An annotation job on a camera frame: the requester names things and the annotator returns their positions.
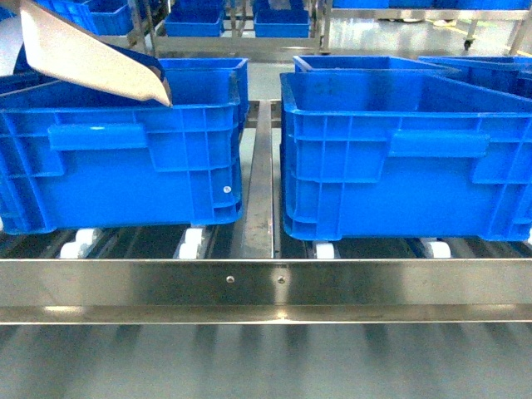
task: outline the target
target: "crate handle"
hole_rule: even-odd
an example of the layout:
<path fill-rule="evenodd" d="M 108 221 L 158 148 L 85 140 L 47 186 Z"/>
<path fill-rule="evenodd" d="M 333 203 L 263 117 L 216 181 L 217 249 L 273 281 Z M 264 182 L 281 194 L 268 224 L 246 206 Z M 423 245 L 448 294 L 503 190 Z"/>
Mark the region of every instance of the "crate handle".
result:
<path fill-rule="evenodd" d="M 397 131 L 392 135 L 389 156 L 481 158 L 489 143 L 489 135 L 460 131 Z"/>
<path fill-rule="evenodd" d="M 145 127 L 140 123 L 52 125 L 50 148 L 56 151 L 120 150 L 147 148 Z"/>

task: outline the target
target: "steel conveyor frame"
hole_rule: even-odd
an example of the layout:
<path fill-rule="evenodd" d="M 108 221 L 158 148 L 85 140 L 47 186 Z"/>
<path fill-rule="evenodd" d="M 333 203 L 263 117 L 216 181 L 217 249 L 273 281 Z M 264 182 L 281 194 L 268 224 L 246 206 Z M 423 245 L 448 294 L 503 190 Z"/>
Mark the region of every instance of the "steel conveyor frame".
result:
<path fill-rule="evenodd" d="M 0 260 L 0 324 L 532 320 L 532 251 L 524 244 L 455 239 L 456 259 L 422 259 L 405 240 L 343 240 L 342 259 L 305 259 L 304 243 L 279 228 L 279 118 L 278 101 L 252 102 L 248 206 L 239 222 L 214 229 L 212 259 L 142 258 L 157 257 L 165 239 L 174 248 L 186 226 L 158 235 L 108 229 L 83 260 L 56 259 L 72 232 L 3 235 L 0 254 L 10 259 Z"/>

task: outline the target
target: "reflective metal surface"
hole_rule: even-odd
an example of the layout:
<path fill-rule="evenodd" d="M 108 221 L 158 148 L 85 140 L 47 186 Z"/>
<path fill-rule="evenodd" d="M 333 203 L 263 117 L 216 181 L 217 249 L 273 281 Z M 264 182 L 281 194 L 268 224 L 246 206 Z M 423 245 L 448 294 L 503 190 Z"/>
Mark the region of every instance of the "reflective metal surface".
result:
<path fill-rule="evenodd" d="M 273 258 L 272 107 L 259 103 L 249 194 L 244 216 L 241 258 Z"/>
<path fill-rule="evenodd" d="M 530 259 L 3 260 L 0 323 L 529 321 L 530 281 Z"/>

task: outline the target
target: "floor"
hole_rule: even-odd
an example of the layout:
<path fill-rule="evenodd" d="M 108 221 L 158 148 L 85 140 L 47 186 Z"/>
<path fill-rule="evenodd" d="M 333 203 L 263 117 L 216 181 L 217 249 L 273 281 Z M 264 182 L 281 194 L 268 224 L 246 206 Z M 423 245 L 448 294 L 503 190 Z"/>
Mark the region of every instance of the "floor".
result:
<path fill-rule="evenodd" d="M 510 29 L 480 27 L 470 54 L 504 54 Z M 429 22 L 332 25 L 333 46 L 361 54 L 460 55 L 463 36 Z M 4 70 L 13 47 L 0 41 Z M 251 64 L 250 98 L 279 98 L 285 71 Z M 21 326 L 0 328 L 0 354 L 2 399 L 532 397 L 532 324 Z"/>

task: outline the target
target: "blue plastic crate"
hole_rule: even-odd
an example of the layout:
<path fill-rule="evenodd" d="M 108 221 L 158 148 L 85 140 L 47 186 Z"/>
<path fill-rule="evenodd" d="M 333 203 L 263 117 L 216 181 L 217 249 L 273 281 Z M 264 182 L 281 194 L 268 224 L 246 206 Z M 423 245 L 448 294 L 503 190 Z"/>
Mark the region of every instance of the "blue plastic crate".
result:
<path fill-rule="evenodd" d="M 131 10 L 125 0 L 91 0 L 88 4 L 100 35 L 120 36 L 133 30 Z"/>
<path fill-rule="evenodd" d="M 247 58 L 166 58 L 159 60 L 165 70 L 227 70 L 234 71 L 239 87 L 239 129 L 244 128 L 249 111 Z"/>
<path fill-rule="evenodd" d="M 235 221 L 234 73 L 165 75 L 171 108 L 64 81 L 0 96 L 5 231 Z"/>
<path fill-rule="evenodd" d="M 303 0 L 254 0 L 253 14 L 259 10 L 303 10 Z"/>
<path fill-rule="evenodd" d="M 532 101 L 416 72 L 281 82 L 294 238 L 529 237 Z"/>
<path fill-rule="evenodd" d="M 85 28 L 87 31 L 98 34 L 98 29 L 91 15 L 88 3 L 91 0 L 37 0 L 37 2 L 63 18 Z"/>
<path fill-rule="evenodd" d="M 174 8 L 165 27 L 172 37 L 219 37 L 224 30 L 224 11 Z"/>
<path fill-rule="evenodd" d="M 259 10 L 254 16 L 256 37 L 308 37 L 305 10 Z"/>
<path fill-rule="evenodd" d="M 390 0 L 390 8 L 431 8 L 432 0 Z"/>
<path fill-rule="evenodd" d="M 334 8 L 389 8 L 390 0 L 333 0 Z"/>
<path fill-rule="evenodd" d="M 133 29 L 124 0 L 37 0 L 44 7 L 96 35 L 120 36 Z"/>
<path fill-rule="evenodd" d="M 225 10 L 225 0 L 180 0 L 179 8 L 186 9 L 214 9 L 218 11 Z"/>
<path fill-rule="evenodd" d="M 294 57 L 296 72 L 330 71 L 418 71 L 432 75 L 461 77 L 461 71 L 448 66 L 399 57 L 384 56 L 300 56 Z"/>
<path fill-rule="evenodd" d="M 460 79 L 492 90 L 515 93 L 522 71 L 532 69 L 528 57 L 419 57 L 420 61 L 453 67 L 461 71 Z"/>
<path fill-rule="evenodd" d="M 4 19 L 8 19 L 13 17 L 15 14 L 13 14 L 11 11 L 7 10 L 6 8 L 0 7 L 0 21 L 3 21 Z"/>
<path fill-rule="evenodd" d="M 515 94 L 532 98 L 532 71 L 523 71 L 519 74 Z"/>
<path fill-rule="evenodd" d="M 51 80 L 50 77 L 36 72 L 24 72 L 18 73 L 17 75 L 0 76 L 0 94 L 37 86 Z"/>
<path fill-rule="evenodd" d="M 524 10 L 530 0 L 456 0 L 460 10 Z"/>

